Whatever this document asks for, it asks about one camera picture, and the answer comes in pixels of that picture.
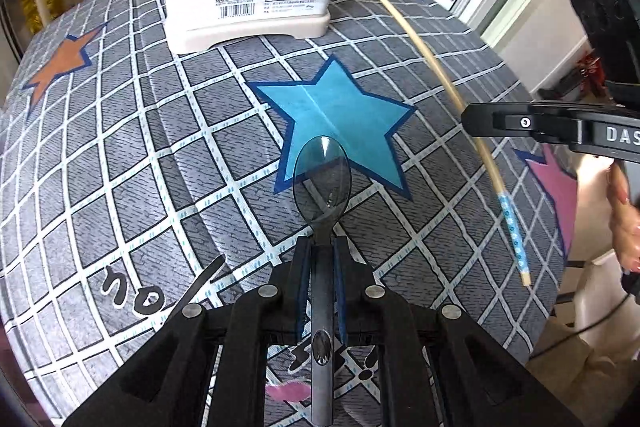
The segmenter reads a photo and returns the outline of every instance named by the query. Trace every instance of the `hand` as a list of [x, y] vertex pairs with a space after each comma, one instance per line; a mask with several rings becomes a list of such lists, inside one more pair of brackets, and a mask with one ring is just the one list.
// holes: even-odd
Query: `hand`
[[609, 169], [607, 199], [611, 204], [609, 228], [613, 249], [623, 268], [640, 273], [640, 210], [629, 201], [629, 184], [617, 163]]

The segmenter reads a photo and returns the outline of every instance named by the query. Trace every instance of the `chopstick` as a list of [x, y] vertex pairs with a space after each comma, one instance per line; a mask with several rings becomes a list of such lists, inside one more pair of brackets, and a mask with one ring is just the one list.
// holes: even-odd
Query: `chopstick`
[[[406, 32], [411, 41], [414, 43], [415, 47], [418, 48], [418, 51], [420, 51], [424, 59], [427, 61], [427, 64], [429, 65], [431, 70], [440, 80], [442, 87], [444, 87], [445, 91], [447, 91], [451, 102], [453, 102], [453, 105], [456, 106], [456, 109], [458, 110], [460, 115], [462, 115], [462, 112], [465, 110], [466, 103], [460, 96], [460, 93], [456, 89], [456, 86], [451, 83], [449, 75], [447, 75], [433, 52], [430, 50], [427, 44], [425, 44], [425, 42], [418, 36], [415, 30], [407, 22], [407, 20], [396, 9], [396, 7], [391, 4], [389, 0], [379, 1]], [[529, 273], [529, 264], [527, 263], [527, 253], [524, 251], [522, 236], [520, 235], [520, 228], [518, 226], [518, 218], [513, 211], [513, 203], [511, 203], [510, 194], [506, 186], [504, 185], [504, 181], [502, 180], [500, 171], [498, 171], [498, 166], [495, 164], [494, 157], [491, 155], [491, 151], [489, 150], [489, 147], [487, 147], [484, 140], [480, 137], [475, 137], [474, 144], [476, 146], [478, 154], [480, 155], [480, 158], [482, 159], [484, 168], [489, 174], [489, 178], [494, 185], [494, 190], [496, 195], [498, 196], [498, 201], [500, 202], [500, 207], [502, 209], [502, 213], [504, 214], [504, 219], [507, 222], [507, 226], [509, 228], [511, 236], [511, 244], [513, 245], [513, 251], [516, 255], [518, 271], [520, 272], [522, 284], [524, 286], [531, 286], [531, 275]]]

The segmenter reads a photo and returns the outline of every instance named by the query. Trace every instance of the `baseboard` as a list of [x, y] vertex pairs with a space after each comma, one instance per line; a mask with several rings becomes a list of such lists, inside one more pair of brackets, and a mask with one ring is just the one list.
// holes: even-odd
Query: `baseboard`
[[578, 43], [547, 73], [545, 78], [540, 80], [532, 89], [531, 94], [536, 94], [540, 87], [553, 86], [558, 80], [565, 76], [575, 66], [575, 63], [591, 49], [587, 35], [583, 36]]

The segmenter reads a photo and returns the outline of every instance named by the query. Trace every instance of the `gray checkered tablecloth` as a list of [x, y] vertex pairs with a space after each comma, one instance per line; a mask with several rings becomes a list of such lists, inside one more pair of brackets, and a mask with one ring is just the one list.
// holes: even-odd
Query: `gray checkered tablecloth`
[[[467, 102], [529, 99], [446, 10], [391, 1]], [[260, 36], [184, 56], [167, 47], [163, 6], [88, 0], [65, 13], [34, 37], [1, 118], [0, 315], [53, 419], [127, 360], [219, 254], [222, 272], [196, 296], [209, 306], [235, 301], [290, 259], [310, 230], [290, 189], [273, 194], [285, 122], [246, 83], [310, 80], [331, 55], [365, 90], [417, 108], [393, 137], [413, 200], [354, 171], [336, 232], [380, 283], [412, 303], [463, 306], [526, 360], [563, 266], [553, 206], [513, 152], [537, 144], [489, 140], [520, 219], [534, 281], [526, 289], [491, 182], [446, 93], [376, 0], [332, 0], [319, 39]], [[67, 34], [104, 22], [86, 48], [91, 66], [57, 79], [27, 118], [26, 81]], [[269, 382], [308, 379], [307, 351], [271, 347]], [[337, 425], [379, 425], [371, 348], [340, 357]], [[308, 405], [268, 396], [265, 425], [306, 425]]]

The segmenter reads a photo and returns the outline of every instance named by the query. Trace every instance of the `yellow object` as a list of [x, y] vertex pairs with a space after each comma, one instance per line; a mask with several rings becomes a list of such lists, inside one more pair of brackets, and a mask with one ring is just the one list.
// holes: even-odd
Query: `yellow object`
[[[47, 8], [49, 9], [49, 13], [52, 19], [60, 17], [64, 13], [64, 0], [45, 1], [47, 3]], [[38, 15], [38, 7], [36, 6], [36, 1], [20, 0], [20, 4], [22, 6], [22, 13], [24, 13], [24, 18], [27, 21], [27, 28], [33, 35], [35, 35], [42, 29], [42, 21], [40, 20], [40, 16]]]
[[[418, 51], [422, 54], [424, 59], [427, 61], [427, 64], [431, 68], [431, 70], [436, 74], [442, 87], [444, 87], [445, 91], [449, 95], [451, 102], [456, 106], [456, 109], [460, 114], [465, 110], [466, 103], [460, 96], [460, 93], [456, 89], [447, 73], [440, 65], [438, 59], [435, 57], [433, 52], [429, 49], [427, 44], [419, 37], [419, 35], [415, 32], [415, 30], [411, 27], [411, 25], [406, 21], [406, 19], [402, 16], [402, 14], [393, 6], [389, 0], [379, 0], [386, 10], [391, 14], [391, 16], [398, 22], [398, 24], [402, 27], [402, 29], [406, 32], [406, 34], [411, 39], [411, 42], [414, 43], [415, 47], [418, 48]], [[504, 181], [502, 181], [502, 176], [500, 176], [500, 171], [498, 171], [498, 166], [495, 164], [494, 157], [491, 156], [491, 151], [489, 147], [486, 146], [484, 140], [480, 137], [474, 138], [474, 144], [476, 146], [476, 150], [482, 159], [482, 163], [484, 164], [484, 168], [486, 169], [489, 177], [491, 178], [491, 182], [494, 185], [494, 190], [496, 194], [504, 194], [507, 192], [507, 189], [504, 185]], [[520, 276], [522, 278], [522, 284], [524, 286], [531, 286], [531, 275], [529, 271], [526, 272], [521, 271]]]

